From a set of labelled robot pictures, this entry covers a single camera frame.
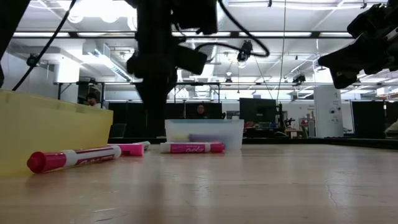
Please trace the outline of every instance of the ceiling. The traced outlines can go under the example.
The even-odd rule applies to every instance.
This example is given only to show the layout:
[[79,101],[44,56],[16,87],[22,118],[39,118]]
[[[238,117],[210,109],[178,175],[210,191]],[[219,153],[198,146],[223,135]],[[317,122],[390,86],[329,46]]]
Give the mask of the ceiling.
[[[84,19],[79,23],[68,21],[65,23],[62,32],[107,32],[107,31],[135,31],[136,12],[124,1],[108,0],[84,0],[89,6],[85,10],[75,12],[75,14],[84,14]],[[371,5],[387,1],[366,1],[368,7]],[[65,13],[70,1],[44,1],[32,0],[30,7],[24,14],[18,27],[18,32],[53,32],[58,26],[60,19]],[[263,32],[346,32],[347,25],[365,9],[360,9],[363,0],[273,0],[272,7],[267,7],[268,1],[256,0],[229,0],[228,10],[232,15],[249,31]],[[112,20],[112,16],[119,16],[114,22],[104,22]],[[227,18],[219,17],[219,31],[240,31]],[[218,41],[242,46],[244,39],[195,39],[189,40],[187,46],[197,46],[204,40]],[[47,39],[15,39],[17,43],[24,47],[44,46]],[[56,39],[53,46],[60,47],[69,51],[88,65],[88,69],[81,71],[81,75],[92,76],[98,80],[114,80],[114,73],[106,66],[98,65],[90,61],[85,62],[86,57],[77,53],[74,46],[81,46],[85,39]],[[207,74],[194,77],[189,72],[182,72],[182,78],[192,80],[194,78],[206,78],[209,82],[224,82],[227,72],[231,72],[234,82],[291,82],[292,78],[298,74],[306,76],[307,82],[314,80],[313,61],[334,50],[338,50],[348,45],[350,39],[261,39],[261,42],[267,46],[271,52],[270,57],[259,58],[250,57],[246,66],[239,68],[236,63],[236,54],[234,50],[225,47],[214,49],[215,57],[207,65]],[[131,39],[95,39],[97,46],[106,44],[111,49],[111,58],[122,67],[126,60],[137,48],[137,42]],[[254,52],[261,53],[262,49],[253,41]],[[382,82],[389,78],[398,78],[395,73],[383,72],[372,77],[363,77],[364,82]],[[363,88],[363,90],[375,90],[375,86]]]

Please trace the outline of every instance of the table surface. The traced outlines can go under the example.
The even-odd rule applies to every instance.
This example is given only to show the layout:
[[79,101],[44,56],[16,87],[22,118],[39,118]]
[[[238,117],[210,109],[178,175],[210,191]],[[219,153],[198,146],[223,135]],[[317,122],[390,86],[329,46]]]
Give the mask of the table surface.
[[0,178],[1,224],[396,223],[398,152],[329,145],[159,154]]

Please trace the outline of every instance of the black cable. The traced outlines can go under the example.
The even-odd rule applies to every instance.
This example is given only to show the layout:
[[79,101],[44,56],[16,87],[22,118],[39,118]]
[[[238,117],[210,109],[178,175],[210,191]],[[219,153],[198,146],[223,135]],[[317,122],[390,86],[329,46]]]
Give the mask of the black cable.
[[55,30],[53,36],[50,38],[50,40],[47,42],[47,44],[44,46],[43,50],[39,53],[39,56],[35,59],[34,63],[29,67],[29,69],[26,71],[25,75],[19,80],[19,82],[15,85],[15,87],[12,89],[13,91],[16,91],[25,81],[25,79],[29,76],[29,74],[33,71],[37,63],[40,61],[40,59],[43,57],[44,53],[49,49],[50,45],[56,38],[57,34],[61,31],[64,23],[67,21],[69,12],[72,9],[72,7],[75,5],[77,0],[72,0],[69,6],[69,9],[66,11],[64,17],[61,20],[61,23],[58,25],[57,29]]
[[[254,40],[265,52],[266,54],[257,54],[257,53],[250,53],[250,55],[257,56],[257,57],[268,57],[270,55],[270,52],[268,48],[259,40],[257,37],[253,36],[246,28],[244,28],[228,11],[228,9],[225,7],[224,3],[222,0],[217,0],[218,4],[220,4],[221,9],[224,11],[225,15],[239,28],[241,31],[243,31],[250,39]],[[235,47],[233,45],[229,44],[221,44],[221,43],[204,43],[199,45],[195,50],[199,50],[204,46],[207,45],[218,45],[218,46],[223,46],[223,47],[228,47],[231,49],[235,50],[241,50],[239,47]]]

